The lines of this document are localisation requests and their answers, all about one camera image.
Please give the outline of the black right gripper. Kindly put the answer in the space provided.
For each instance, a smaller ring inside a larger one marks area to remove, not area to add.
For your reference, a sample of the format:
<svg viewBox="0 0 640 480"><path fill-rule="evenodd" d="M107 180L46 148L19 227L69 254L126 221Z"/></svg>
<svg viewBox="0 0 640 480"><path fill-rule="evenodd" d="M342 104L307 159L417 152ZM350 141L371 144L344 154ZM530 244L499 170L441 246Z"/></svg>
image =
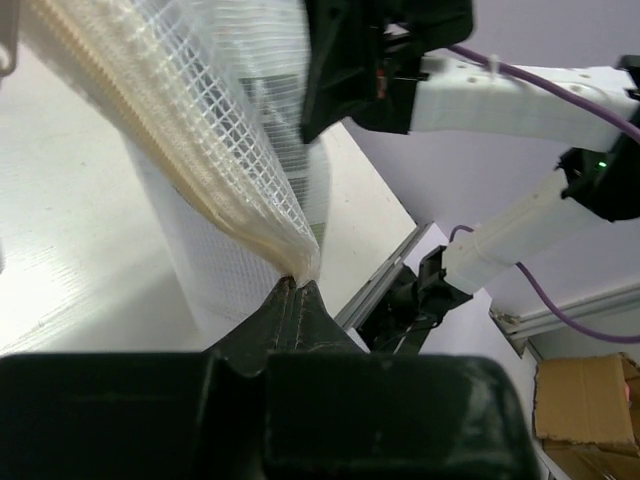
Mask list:
<svg viewBox="0 0 640 480"><path fill-rule="evenodd" d="M306 1L310 60L300 133L304 143L369 104L369 129L410 131L425 54L473 31L470 1Z"/></svg>

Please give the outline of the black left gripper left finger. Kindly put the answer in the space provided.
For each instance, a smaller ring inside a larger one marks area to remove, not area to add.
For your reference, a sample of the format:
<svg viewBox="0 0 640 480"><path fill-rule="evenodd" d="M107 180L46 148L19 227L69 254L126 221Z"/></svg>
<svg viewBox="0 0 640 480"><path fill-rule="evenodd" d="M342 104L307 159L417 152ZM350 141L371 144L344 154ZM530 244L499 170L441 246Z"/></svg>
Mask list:
<svg viewBox="0 0 640 480"><path fill-rule="evenodd" d="M5 479L260 479L258 411L214 348L1 360Z"/></svg>

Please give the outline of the brown cardboard box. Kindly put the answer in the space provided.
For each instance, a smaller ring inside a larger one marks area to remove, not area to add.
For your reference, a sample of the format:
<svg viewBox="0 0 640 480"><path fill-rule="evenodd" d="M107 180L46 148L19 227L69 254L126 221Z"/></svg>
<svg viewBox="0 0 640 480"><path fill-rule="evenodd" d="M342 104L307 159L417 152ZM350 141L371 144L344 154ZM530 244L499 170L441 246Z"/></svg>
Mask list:
<svg viewBox="0 0 640 480"><path fill-rule="evenodd" d="M624 353L541 362L533 426L569 478L637 479L639 365Z"/></svg>

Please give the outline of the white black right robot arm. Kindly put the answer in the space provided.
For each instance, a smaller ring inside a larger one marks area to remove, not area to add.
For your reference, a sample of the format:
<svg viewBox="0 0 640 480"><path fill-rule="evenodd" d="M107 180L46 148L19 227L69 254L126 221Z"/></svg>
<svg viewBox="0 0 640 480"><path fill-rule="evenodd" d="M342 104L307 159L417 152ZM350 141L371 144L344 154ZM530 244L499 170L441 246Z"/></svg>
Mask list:
<svg viewBox="0 0 640 480"><path fill-rule="evenodd" d="M529 66L612 65L639 50L635 1L478 1L474 51ZM563 146L465 132L390 135L351 122L324 138L333 197L321 288L339 310L415 223L446 233L479 225L529 193ZM557 303L639 282L639 225L605 224L573 234L527 261Z"/></svg>

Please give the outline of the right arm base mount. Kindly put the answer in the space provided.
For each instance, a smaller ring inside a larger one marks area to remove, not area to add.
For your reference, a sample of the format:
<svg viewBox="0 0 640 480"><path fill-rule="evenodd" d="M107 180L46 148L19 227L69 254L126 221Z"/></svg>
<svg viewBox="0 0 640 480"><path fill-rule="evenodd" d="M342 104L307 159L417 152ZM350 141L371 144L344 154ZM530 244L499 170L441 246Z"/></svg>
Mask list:
<svg viewBox="0 0 640 480"><path fill-rule="evenodd" d="M369 316L356 328L371 352L417 353L443 321L451 293L440 271L416 275L404 265Z"/></svg>

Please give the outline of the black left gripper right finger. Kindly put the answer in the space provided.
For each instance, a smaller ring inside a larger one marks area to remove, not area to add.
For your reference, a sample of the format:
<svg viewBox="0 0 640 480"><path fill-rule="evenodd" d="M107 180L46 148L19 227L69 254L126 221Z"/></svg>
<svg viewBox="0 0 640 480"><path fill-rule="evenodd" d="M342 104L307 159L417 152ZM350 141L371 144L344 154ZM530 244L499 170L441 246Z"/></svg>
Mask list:
<svg viewBox="0 0 640 480"><path fill-rule="evenodd" d="M263 372L270 479L536 479L518 393L492 359L305 349Z"/></svg>

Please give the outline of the clear mesh zipper pouch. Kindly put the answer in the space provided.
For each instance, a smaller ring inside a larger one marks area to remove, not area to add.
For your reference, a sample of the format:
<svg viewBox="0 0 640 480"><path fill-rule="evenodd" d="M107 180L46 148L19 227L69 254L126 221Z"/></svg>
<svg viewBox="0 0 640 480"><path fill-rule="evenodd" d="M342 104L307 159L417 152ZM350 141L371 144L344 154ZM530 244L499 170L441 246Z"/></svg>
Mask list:
<svg viewBox="0 0 640 480"><path fill-rule="evenodd" d="M20 31L122 135L203 331L318 278L330 172L299 134L301 2L26 1Z"/></svg>

